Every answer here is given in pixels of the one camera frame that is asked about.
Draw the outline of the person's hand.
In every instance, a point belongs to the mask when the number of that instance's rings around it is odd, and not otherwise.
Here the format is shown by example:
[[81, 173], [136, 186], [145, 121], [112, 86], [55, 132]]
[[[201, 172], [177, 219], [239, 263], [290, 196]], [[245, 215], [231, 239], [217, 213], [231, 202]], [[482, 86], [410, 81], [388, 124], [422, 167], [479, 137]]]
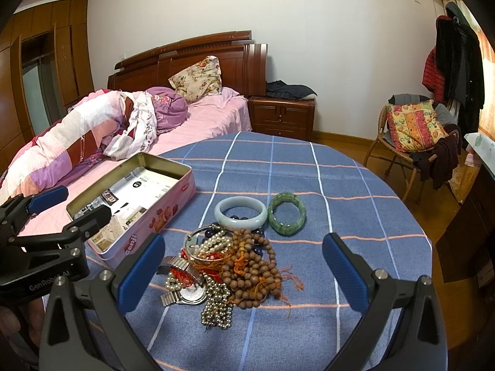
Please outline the person's hand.
[[23, 338], [28, 348], [28, 353], [39, 356], [41, 332], [45, 320], [45, 305], [42, 298], [31, 301], [26, 306], [19, 306], [15, 310], [1, 307], [1, 357], [10, 361], [21, 356], [15, 352], [9, 341], [14, 335], [21, 335], [21, 331], [27, 332], [27, 338]]

